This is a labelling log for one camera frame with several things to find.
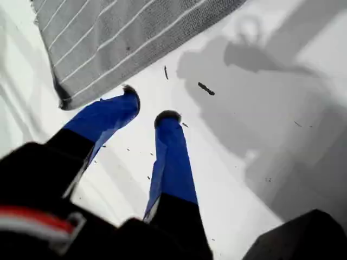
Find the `dirt speck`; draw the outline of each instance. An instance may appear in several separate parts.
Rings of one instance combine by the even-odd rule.
[[[166,66],[164,66],[164,72],[165,72],[165,77],[166,77],[166,79],[168,80],[169,77],[168,77],[168,71],[166,70]]]
[[[295,123],[297,126],[302,127],[301,124],[299,124],[299,123],[297,123],[297,122],[295,122],[295,121],[294,121],[294,123]]]

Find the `white floor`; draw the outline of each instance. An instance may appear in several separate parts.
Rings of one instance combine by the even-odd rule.
[[[347,229],[346,9],[346,0],[248,0],[129,79],[142,111],[100,151],[74,202],[117,225],[141,218],[153,120],[175,109],[216,259],[241,259],[258,235],[314,208]],[[29,0],[0,2],[0,156],[45,142],[77,113],[57,107],[33,20]]]

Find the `red stripe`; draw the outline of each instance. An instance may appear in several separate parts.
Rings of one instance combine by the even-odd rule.
[[[1,215],[24,217],[26,219],[31,219],[40,222],[43,225],[50,226],[54,229],[63,230],[68,233],[72,233],[74,230],[74,227],[65,220],[60,220],[58,217],[46,212],[41,212],[26,207],[0,206],[0,216]]]

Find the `gray mat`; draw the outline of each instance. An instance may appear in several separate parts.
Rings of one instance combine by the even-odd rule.
[[[65,110],[118,86],[245,0],[34,0]]]

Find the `gray striped towel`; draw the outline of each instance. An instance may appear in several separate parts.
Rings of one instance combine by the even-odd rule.
[[[33,0],[60,107],[102,96],[244,1]]]

